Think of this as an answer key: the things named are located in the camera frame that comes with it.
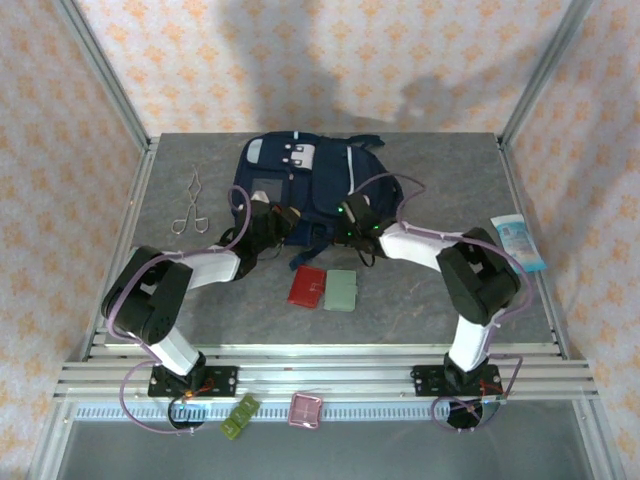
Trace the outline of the red snap wallet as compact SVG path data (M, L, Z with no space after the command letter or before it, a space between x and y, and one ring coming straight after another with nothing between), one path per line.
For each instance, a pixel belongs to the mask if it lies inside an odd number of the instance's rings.
M301 265L297 268L287 301L290 304L315 309L325 292L327 272Z

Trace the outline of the pink square box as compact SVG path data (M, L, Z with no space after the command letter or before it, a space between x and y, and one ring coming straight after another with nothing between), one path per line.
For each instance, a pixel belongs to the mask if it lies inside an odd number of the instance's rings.
M320 397L296 392L291 398L287 423L289 426L316 430L319 428L323 408Z

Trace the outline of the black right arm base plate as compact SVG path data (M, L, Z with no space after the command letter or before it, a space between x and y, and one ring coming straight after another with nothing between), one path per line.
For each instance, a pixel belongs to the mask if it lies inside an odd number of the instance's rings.
M498 367L485 364L470 372L453 365L416 365L410 373L418 397L484 397L501 395Z

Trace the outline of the olive green plastic block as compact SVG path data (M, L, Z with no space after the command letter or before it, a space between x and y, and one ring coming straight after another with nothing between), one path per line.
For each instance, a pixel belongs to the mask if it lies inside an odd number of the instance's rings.
M260 403L251 395L245 395L221 423L220 431L229 440L236 439L248 426L260 409Z

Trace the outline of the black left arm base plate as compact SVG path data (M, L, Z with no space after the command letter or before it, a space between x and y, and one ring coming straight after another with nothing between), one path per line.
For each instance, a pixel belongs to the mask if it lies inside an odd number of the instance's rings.
M178 376L163 366L152 369L147 394L151 398L233 398L238 368L205 365L186 376Z

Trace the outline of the blue white wet wipes pack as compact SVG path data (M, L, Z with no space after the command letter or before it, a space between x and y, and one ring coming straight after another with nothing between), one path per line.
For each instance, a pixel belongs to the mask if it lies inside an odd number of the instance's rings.
M547 265L541 257L522 214L493 217L504 250L513 257L527 273L542 271Z

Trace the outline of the aluminium table side rail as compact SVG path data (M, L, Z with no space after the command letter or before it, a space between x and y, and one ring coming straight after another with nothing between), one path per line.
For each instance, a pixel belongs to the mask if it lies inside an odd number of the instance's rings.
M516 205L517 211L523 215L528 231L535 241L538 241L538 227L535 210L532 200L527 196L522 180L517 171L517 165L512 159L512 151L509 146L500 142L497 143L500 158L503 164L505 175L509 183L509 188ZM551 336L559 351L559 355L564 360L573 357L571 341L566 325L566 318L562 305L556 298L555 283L551 277L551 269L537 271L534 273L538 296L544 306L545 314L551 330Z
M152 137L147 148L142 152L128 195L125 200L124 211L117 232L116 243L109 265L106 267L101 286L98 289L95 310L83 344L80 350L80 360L87 361L90 358L95 345L102 346L110 340L111 336L104 326L104 318L101 314L102 300L108 293L112 284L117 280L120 272L126 265L132 242L135 227L139 218L143 204L145 192L149 182L151 170L153 168L156 152L160 142L160 137Z

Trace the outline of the aluminium rail beam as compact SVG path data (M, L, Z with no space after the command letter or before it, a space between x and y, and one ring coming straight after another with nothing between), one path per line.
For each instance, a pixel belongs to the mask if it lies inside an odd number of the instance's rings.
M415 365L439 365L444 345L220 345L203 348L212 365L239 369L238 393L255 393L266 401L309 392L328 401L409 401L414 395L410 372ZM585 360L561 357L554 344L497 344L494 364L513 400L595 398L598 389ZM141 349L124 344L95 344L84 362L63 365L54 390L58 398L113 399L146 394L151 370L134 367Z

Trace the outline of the aluminium frame leg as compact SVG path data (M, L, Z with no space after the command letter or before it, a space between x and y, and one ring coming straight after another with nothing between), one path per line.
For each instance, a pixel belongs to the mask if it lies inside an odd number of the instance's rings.
M76 413L76 403L55 399L26 475L26 480L56 480Z
M573 401L573 409L594 480L616 480L604 431L596 416L594 401Z

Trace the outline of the aluminium frame post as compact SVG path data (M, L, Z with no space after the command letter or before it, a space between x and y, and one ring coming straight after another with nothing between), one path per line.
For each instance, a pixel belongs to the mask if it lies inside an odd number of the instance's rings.
M127 95L108 56L101 46L89 20L77 0L52 0L53 6L66 23L89 67L103 87L108 100L124 123L134 143L147 151L151 137Z
M504 151L514 142L516 135L535 107L539 96L558 67L593 3L594 0L571 0L569 3L502 133L496 137L498 148L501 151Z

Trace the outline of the pale green snap wallet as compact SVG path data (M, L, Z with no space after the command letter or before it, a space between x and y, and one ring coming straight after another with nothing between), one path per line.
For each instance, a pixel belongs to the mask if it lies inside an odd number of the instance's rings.
M357 275L354 270L328 270L323 309L352 312L356 308L357 293Z

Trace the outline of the navy blue backpack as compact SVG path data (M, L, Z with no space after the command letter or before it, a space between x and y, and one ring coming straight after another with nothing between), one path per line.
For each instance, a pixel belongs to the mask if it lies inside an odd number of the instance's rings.
M385 142L378 135L336 138L300 131L269 132L243 148L234 184L252 195L262 191L270 202L293 207L301 219L284 243L305 250L289 268L310 262L338 234L341 203L355 191L383 218L393 217L404 199L398 180L373 153Z

